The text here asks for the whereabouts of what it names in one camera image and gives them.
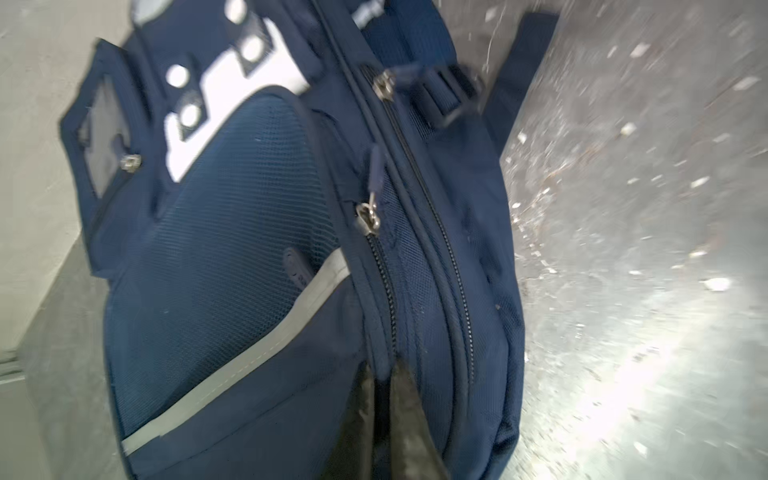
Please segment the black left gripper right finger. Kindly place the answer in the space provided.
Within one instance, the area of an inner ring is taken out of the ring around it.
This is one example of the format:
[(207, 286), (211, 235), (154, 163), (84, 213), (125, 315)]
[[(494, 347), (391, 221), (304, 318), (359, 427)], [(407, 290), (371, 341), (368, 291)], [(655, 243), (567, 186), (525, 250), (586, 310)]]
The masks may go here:
[(390, 464), (392, 479), (449, 479), (430, 434), (407, 363), (397, 359), (390, 377)]

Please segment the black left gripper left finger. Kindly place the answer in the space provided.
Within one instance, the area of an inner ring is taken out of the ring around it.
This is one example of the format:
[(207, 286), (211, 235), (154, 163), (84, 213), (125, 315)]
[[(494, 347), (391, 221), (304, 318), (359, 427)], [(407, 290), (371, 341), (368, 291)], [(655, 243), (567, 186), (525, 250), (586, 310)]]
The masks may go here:
[(348, 397), (339, 437), (321, 479), (371, 479), (375, 429), (375, 380), (367, 362), (360, 364)]

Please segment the navy blue student backpack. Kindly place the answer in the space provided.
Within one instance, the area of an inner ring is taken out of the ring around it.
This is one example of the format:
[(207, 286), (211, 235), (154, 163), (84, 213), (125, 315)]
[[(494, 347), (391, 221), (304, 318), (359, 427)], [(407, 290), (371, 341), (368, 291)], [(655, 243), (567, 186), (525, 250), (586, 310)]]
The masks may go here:
[(392, 479), (403, 359), (449, 479), (520, 436), (502, 151), (558, 17), (495, 81), (430, 1), (134, 1), (60, 122), (132, 479), (321, 479), (361, 363)]

